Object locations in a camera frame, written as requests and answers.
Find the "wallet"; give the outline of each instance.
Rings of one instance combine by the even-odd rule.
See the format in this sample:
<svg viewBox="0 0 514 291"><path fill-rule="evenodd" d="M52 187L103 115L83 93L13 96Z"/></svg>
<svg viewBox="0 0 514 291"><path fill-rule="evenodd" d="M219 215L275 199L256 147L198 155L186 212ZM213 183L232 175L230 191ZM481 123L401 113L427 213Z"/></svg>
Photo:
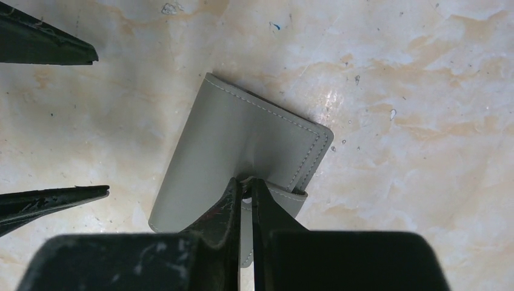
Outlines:
<svg viewBox="0 0 514 291"><path fill-rule="evenodd" d="M230 178L267 181L295 217L326 154L327 127L206 74L152 209L156 232L180 232L222 196ZM241 266L252 263L251 204L242 203Z"/></svg>

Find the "black plastic part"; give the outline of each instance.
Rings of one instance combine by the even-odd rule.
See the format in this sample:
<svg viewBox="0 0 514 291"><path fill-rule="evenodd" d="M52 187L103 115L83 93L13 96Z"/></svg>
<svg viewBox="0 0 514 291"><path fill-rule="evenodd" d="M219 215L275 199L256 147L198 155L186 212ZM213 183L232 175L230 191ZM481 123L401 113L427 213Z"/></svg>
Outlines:
<svg viewBox="0 0 514 291"><path fill-rule="evenodd" d="M95 48L62 30L0 2L0 62L91 65Z"/></svg>
<svg viewBox="0 0 514 291"><path fill-rule="evenodd" d="M414 233L277 231L271 245L268 291L450 290L434 252Z"/></svg>
<svg viewBox="0 0 514 291"><path fill-rule="evenodd" d="M273 199L262 179L247 186L252 193L253 271L256 291L272 289L273 269L270 250L271 233L275 230L308 232Z"/></svg>
<svg viewBox="0 0 514 291"><path fill-rule="evenodd" d="M239 290L241 185L181 233L66 235L47 241L19 291Z"/></svg>
<svg viewBox="0 0 514 291"><path fill-rule="evenodd" d="M109 195L109 186L49 189L0 195L0 236L30 221Z"/></svg>

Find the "marble surface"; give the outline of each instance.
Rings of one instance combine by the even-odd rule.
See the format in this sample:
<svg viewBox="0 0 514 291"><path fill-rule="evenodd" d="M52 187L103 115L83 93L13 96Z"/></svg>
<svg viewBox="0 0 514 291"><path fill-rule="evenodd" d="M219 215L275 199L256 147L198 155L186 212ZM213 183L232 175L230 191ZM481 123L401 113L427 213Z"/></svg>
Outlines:
<svg viewBox="0 0 514 291"><path fill-rule="evenodd" d="M514 289L513 1L3 1L100 62L0 64L0 193L111 194L0 238L1 290L55 235L150 231L205 72L333 130L303 225L417 232L453 290Z"/></svg>

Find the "gray leather wallet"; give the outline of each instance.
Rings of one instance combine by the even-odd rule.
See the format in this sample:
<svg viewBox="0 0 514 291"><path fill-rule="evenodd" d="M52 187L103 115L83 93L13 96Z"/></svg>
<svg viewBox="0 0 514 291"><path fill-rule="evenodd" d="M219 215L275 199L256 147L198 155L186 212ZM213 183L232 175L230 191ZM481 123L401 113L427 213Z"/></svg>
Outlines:
<svg viewBox="0 0 514 291"><path fill-rule="evenodd" d="M232 177L268 182L295 217L333 133L206 74L149 219L156 232L179 232L211 208ZM252 262L251 206L242 204L241 266Z"/></svg>

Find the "white stitching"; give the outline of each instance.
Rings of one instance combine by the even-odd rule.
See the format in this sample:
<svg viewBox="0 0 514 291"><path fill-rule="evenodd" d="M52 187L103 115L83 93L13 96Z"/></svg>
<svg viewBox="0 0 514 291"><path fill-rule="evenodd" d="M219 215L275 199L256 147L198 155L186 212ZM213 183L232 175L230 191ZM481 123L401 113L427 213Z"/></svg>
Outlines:
<svg viewBox="0 0 514 291"><path fill-rule="evenodd" d="M235 97L237 97L237 98L239 98L239 99L241 99L241 100L243 100L243 101L246 101L246 102L250 103L251 105L257 106L257 107L259 107L260 109L262 109L262 110L264 110L264 111L266 111L266 112L268 112L268 113L271 113L271 114L273 114L273 115L275 115L275 116L278 116L278 117L280 117L280 118L282 118L282 119L284 119L284 120L286 120L286 121L288 121L288 122L291 122L292 124L294 124L294 125L296 125L296 126L298 126L298 127L302 128L302 129L308 130L308 131L310 131L310 132L312 132L312 133L314 133L314 134L316 135L316 139L314 140L314 142L313 142L313 143L312 143L312 145L310 146L309 151L308 151L308 152L307 152L307 154L305 155L305 158L303 159L303 161L302 161L302 163L300 164L300 166L298 167L298 170L296 171L295 175L293 176L293 178L292 178L292 179L291 179L291 181L289 182L289 185L287 185L287 190L289 190L289 187L291 187L291 184L293 184L293 181L295 180L296 176L298 175L298 173L299 173L299 172L300 172L300 170L302 169L303 165L305 164L305 161L306 161L306 160L307 160L307 158L309 157L309 155L310 155L310 153L311 153L311 151L312 151L312 148L314 148L314 146L316 145L316 142L319 140L319 134L318 134L317 132L314 132L314 131L312 131L312 130L308 129L307 127L304 127L303 125L300 125L300 124L298 124L298 123L296 123L296 122L294 122L294 121L292 121L292 120L289 120L289 119L287 119L287 118L283 117L282 115L279 115L279 114L277 114L277 113L275 113L275 112L273 112L273 111L269 111L269 110L267 110L266 108L263 108L263 107L261 107L261 106L259 106L259 105L255 104L255 103L253 103L253 102L251 102L251 101L249 101L249 100L247 100L247 99L244 99L243 97L240 97L240 96L238 96L237 94L232 93L232 92L228 91L227 89L222 88L222 87L220 87L220 86L218 86L218 85L216 85L216 84L212 83L212 82L211 82L211 81L209 81L208 79L205 79L205 80L206 80L207 82L211 83L211 84L212 84L213 86L215 86L216 88L219 88L219 89L221 89L221 90L223 90L223 91L227 92L228 94L231 94L232 96L235 96Z"/></svg>
<svg viewBox="0 0 514 291"><path fill-rule="evenodd" d="M158 232L160 232L160 230L159 230L156 226L154 226L154 225L153 225L153 223L151 223L151 222L149 221L149 222L148 222L148 224L150 224L150 225L151 225L155 230L157 230Z"/></svg>
<svg viewBox="0 0 514 291"><path fill-rule="evenodd" d="M286 197L286 198L289 198L289 199L291 199L291 200L294 200L294 201L298 201L298 202L304 202L304 201L305 201L305 199L303 199L303 200L295 199L295 198L289 197L289 196L287 196L287 195L284 195L284 194L279 193L279 192L277 192L277 191L275 191L275 190L272 190L272 189L270 189L270 191L271 191L271 192L273 192L273 193L277 193L277 194L278 194L278 195L280 195L280 196L284 196L284 197Z"/></svg>
<svg viewBox="0 0 514 291"><path fill-rule="evenodd" d="M246 262L250 259L251 255L253 254L253 249L250 251L250 254L246 257L246 260L241 264L242 266L246 264Z"/></svg>
<svg viewBox="0 0 514 291"><path fill-rule="evenodd" d="M319 151L318 155L316 156L316 158L314 159L314 162L312 163L312 165L310 166L309 168L309 171L307 172L307 174L305 175L305 178L304 180L302 181L302 184L300 185L300 189L302 189L302 186L304 185L305 181L307 180L307 177L309 176L310 174L310 171L312 170L312 168L314 167L314 165L316 164L316 161L318 160L319 156L321 155L321 152L323 152L323 150L325 149L325 146L327 145L328 141L329 141L329 136L326 134L326 133L323 133L323 135L325 136L325 142L323 143L323 146L321 147L321 150Z"/></svg>

